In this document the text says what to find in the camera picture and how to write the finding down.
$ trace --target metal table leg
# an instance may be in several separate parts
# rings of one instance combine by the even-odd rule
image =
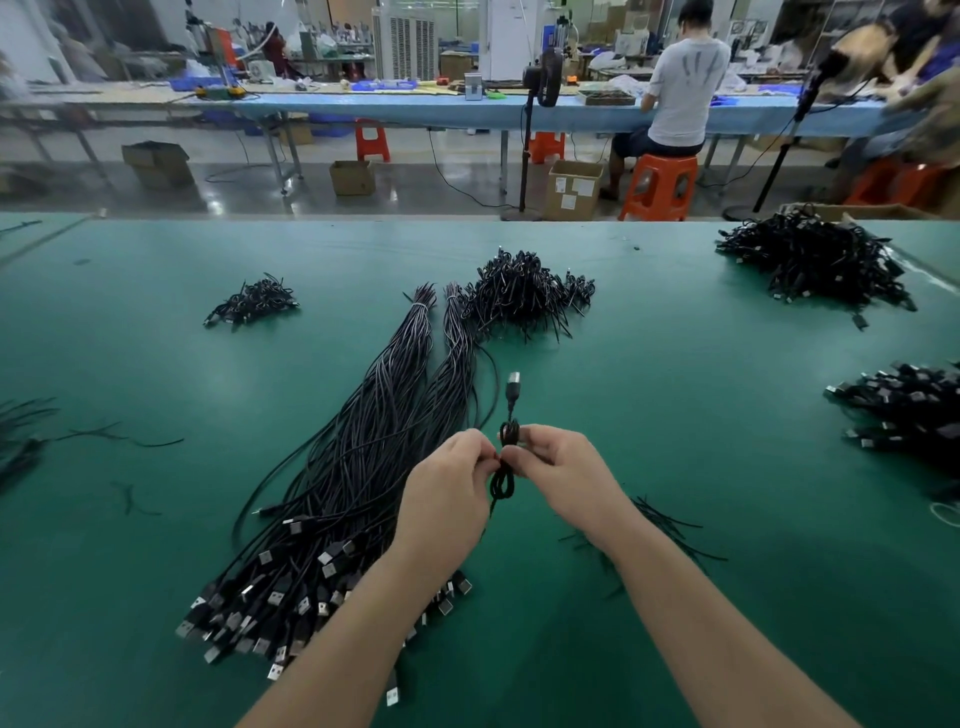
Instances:
[[[40,154],[40,158],[43,159],[43,161],[45,161],[47,164],[53,164],[54,158],[50,156],[50,153],[47,152],[47,148],[43,146],[43,142],[40,141],[39,134],[37,134],[34,131],[34,127],[30,123],[30,120],[26,116],[24,116],[23,112],[17,107],[12,107],[12,111],[13,111],[13,118],[19,119],[20,121],[23,122],[22,124],[18,124],[17,126],[20,127],[20,129],[22,129],[24,132],[26,132],[28,137],[30,137],[30,140],[34,143],[36,150]]]
[[[107,184],[110,184],[110,177],[107,174],[107,170],[104,169],[104,165],[100,163],[99,159],[97,159],[97,155],[93,151],[93,147],[90,146],[90,142],[86,140],[86,134],[84,134],[84,130],[82,130],[80,127],[74,127],[73,133],[77,135],[77,139],[80,141],[80,146],[84,148],[87,158],[93,163],[93,167],[97,170],[97,174],[100,175],[100,179]]]
[[[500,132],[500,194],[507,194],[507,150],[510,144],[510,132]]]
[[[287,187],[286,187],[286,178],[283,177],[283,170],[280,169],[279,159],[276,158],[276,149],[274,148],[274,138],[270,134],[270,126],[264,122],[257,122],[260,126],[260,129],[263,130],[263,136],[267,141],[267,152],[270,155],[270,162],[274,166],[274,174],[276,175],[276,183],[280,187],[280,194],[286,197]]]
[[[280,112],[280,119],[283,121],[283,129],[287,132],[287,144],[290,147],[290,156],[294,160],[294,172],[297,173],[297,179],[303,179],[303,170],[300,167],[300,155],[297,153],[297,142],[294,141],[293,130],[290,128],[290,116],[286,111]]]
[[[707,152],[707,158],[704,159],[704,169],[710,168],[710,163],[713,161],[713,155],[717,151],[717,144],[720,143],[720,134],[715,134],[712,141],[710,142],[710,148]]]
[[[736,140],[736,149],[733,150],[733,156],[730,159],[730,164],[727,166],[727,174],[724,175],[723,184],[720,188],[719,195],[723,195],[727,192],[727,185],[730,184],[730,179],[733,176],[733,170],[736,169],[736,165],[740,162],[740,155],[743,154],[743,148],[747,146],[747,137],[740,136]]]

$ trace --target white paper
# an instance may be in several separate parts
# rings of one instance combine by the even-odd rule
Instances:
[[[573,181],[573,191],[581,197],[593,197],[593,180],[578,177]]]

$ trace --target green workbench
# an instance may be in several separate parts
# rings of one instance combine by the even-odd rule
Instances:
[[[822,393],[960,355],[960,298],[912,270],[919,312],[872,305],[861,333],[829,303],[769,299],[765,277],[713,251],[716,228],[91,220],[0,269],[0,400],[57,397],[43,436],[122,421],[142,441],[185,438],[55,443],[0,494],[0,725],[231,726],[268,664],[208,666],[174,629],[229,560],[237,510],[360,381],[402,292],[466,283],[502,245],[597,281],[572,340],[492,342],[501,375],[522,372],[519,420],[584,431],[629,493],[701,523],[691,543],[730,558],[709,564],[716,584],[865,725],[955,726],[960,532],[925,499],[943,477],[854,447]],[[301,311],[202,327],[263,271]],[[125,515],[114,482],[162,515]],[[474,591],[405,651],[378,726],[694,724],[626,598],[608,598],[614,577],[558,541],[569,532],[518,486],[465,566]]]

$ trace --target machine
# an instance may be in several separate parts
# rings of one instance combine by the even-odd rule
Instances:
[[[440,38],[431,11],[373,9],[376,76],[433,81],[440,75]]]

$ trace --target woman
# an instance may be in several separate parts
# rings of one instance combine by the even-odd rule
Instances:
[[[283,39],[280,31],[276,30],[276,24],[273,20],[267,23],[264,32],[269,38],[261,50],[264,58],[274,65],[274,72],[277,76],[294,81],[303,78],[303,74],[294,68],[290,60],[287,59],[287,55],[283,51],[287,42]]]

